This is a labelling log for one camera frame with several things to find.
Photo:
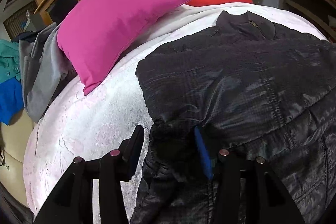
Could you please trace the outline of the teal shirt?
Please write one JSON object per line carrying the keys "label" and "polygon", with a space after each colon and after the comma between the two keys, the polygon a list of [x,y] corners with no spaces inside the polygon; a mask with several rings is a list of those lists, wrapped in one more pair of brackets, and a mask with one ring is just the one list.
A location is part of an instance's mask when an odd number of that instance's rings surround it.
{"label": "teal shirt", "polygon": [[16,78],[21,80],[19,66],[19,44],[1,39],[0,41],[0,83]]}

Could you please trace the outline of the blue garment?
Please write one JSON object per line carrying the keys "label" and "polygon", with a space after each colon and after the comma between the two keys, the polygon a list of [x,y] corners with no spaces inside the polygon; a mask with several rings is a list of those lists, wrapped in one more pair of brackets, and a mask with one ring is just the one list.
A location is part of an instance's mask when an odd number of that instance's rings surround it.
{"label": "blue garment", "polygon": [[1,83],[0,92],[1,123],[9,125],[13,116],[24,108],[21,83],[16,78],[9,79]]}

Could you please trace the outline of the magenta pillow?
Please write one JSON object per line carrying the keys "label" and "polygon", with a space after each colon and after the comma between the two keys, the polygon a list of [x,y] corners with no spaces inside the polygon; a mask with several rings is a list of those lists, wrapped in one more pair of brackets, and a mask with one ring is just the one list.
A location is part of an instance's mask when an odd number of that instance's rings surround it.
{"label": "magenta pillow", "polygon": [[81,0],[60,24],[57,42],[88,95],[120,55],[166,13],[190,0]]}

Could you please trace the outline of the black quilted jacket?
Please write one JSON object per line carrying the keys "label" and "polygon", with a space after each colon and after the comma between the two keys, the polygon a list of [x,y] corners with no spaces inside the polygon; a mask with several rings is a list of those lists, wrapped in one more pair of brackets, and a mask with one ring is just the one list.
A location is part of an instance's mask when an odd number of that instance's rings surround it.
{"label": "black quilted jacket", "polygon": [[136,69],[153,125],[131,223],[211,223],[210,153],[260,156],[304,223],[335,223],[335,45],[261,16],[222,12]]}

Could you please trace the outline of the white bed blanket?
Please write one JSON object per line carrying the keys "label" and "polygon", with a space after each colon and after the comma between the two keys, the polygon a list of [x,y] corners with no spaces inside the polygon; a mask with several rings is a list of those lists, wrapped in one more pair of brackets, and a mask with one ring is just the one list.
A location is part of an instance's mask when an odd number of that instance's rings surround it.
{"label": "white bed blanket", "polygon": [[137,64],[164,43],[212,27],[222,11],[232,15],[250,11],[319,39],[323,34],[308,20],[286,10],[248,3],[192,7],[183,5],[161,17],[135,42],[105,80],[85,95],[74,78],[52,102],[33,129],[25,151],[23,180],[27,205],[37,214],[72,160],[93,160],[116,149],[136,125],[149,132],[148,114],[135,75]]}

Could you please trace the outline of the grey garment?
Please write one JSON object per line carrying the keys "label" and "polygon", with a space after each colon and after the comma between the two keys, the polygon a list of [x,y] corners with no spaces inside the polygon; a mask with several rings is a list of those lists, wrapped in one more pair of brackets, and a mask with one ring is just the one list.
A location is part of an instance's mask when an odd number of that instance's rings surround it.
{"label": "grey garment", "polygon": [[59,25],[52,23],[37,33],[34,42],[19,41],[23,103],[28,116],[35,123],[77,76],[73,65],[58,46],[59,28]]}

